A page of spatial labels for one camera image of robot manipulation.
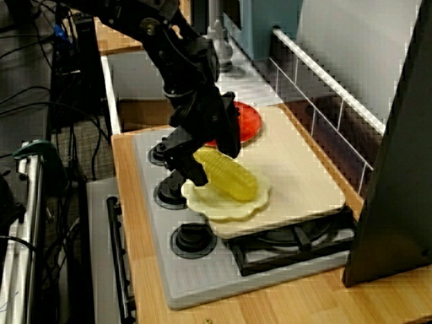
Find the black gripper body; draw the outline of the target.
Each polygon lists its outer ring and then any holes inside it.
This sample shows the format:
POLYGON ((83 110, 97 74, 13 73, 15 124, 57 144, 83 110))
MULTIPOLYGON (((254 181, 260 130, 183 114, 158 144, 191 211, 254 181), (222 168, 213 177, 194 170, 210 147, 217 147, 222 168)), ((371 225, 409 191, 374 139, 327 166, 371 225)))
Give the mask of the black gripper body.
POLYGON ((222 98, 214 84, 180 92, 167 88, 164 94, 173 106, 169 125, 174 131, 168 136, 169 141, 196 140, 205 144, 223 138, 222 98))

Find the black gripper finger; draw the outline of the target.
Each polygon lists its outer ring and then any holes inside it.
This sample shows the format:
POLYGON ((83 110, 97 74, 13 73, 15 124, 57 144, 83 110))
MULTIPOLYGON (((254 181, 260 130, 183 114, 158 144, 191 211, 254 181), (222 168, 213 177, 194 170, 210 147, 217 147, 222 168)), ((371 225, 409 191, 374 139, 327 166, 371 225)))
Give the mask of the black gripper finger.
POLYGON ((239 109, 234 105, 235 94, 227 92, 221 96, 221 113, 216 133, 217 148, 223 154, 236 158, 241 149, 239 109))
POLYGON ((168 169, 178 171, 196 186, 208 183, 203 166, 194 158, 194 153, 204 145, 204 141, 194 138, 183 127, 177 127, 161 142, 161 154, 168 169))

